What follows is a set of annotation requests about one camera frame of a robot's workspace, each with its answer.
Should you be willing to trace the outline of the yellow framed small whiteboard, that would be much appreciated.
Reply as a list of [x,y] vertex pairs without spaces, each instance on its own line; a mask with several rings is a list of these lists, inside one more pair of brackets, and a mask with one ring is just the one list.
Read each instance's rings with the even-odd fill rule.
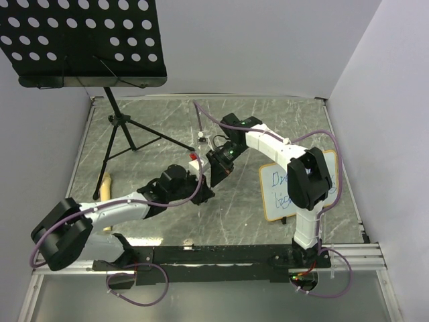
[[[334,150],[324,151],[324,159],[332,180],[332,188],[324,202],[324,206],[327,207],[334,203],[338,195],[339,167],[337,154]],[[282,217],[291,217],[296,214],[297,207],[288,194],[288,175],[281,166],[276,163],[261,166],[259,168],[259,182],[264,215],[267,221],[277,221]]]

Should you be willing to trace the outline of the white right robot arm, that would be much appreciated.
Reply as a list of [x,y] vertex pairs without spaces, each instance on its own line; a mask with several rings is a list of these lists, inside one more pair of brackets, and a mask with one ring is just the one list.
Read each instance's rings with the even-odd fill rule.
[[332,188],[323,152],[292,144],[254,116],[240,120],[230,113],[222,118],[219,126],[227,140],[206,154],[210,164],[210,186],[226,179],[234,169],[234,161],[249,148],[281,166],[288,177],[287,196],[296,206],[292,257],[300,267],[315,268],[320,261],[319,213]]

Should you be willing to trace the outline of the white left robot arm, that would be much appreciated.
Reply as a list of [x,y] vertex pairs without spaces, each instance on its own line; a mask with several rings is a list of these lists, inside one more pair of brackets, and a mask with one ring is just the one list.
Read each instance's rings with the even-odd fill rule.
[[105,233],[105,228],[148,219],[188,201],[200,205],[214,196],[205,175],[173,164],[160,177],[124,197],[97,203],[61,200],[30,236],[35,251],[52,271],[77,260],[101,260],[123,270],[132,262],[131,246],[121,234]]

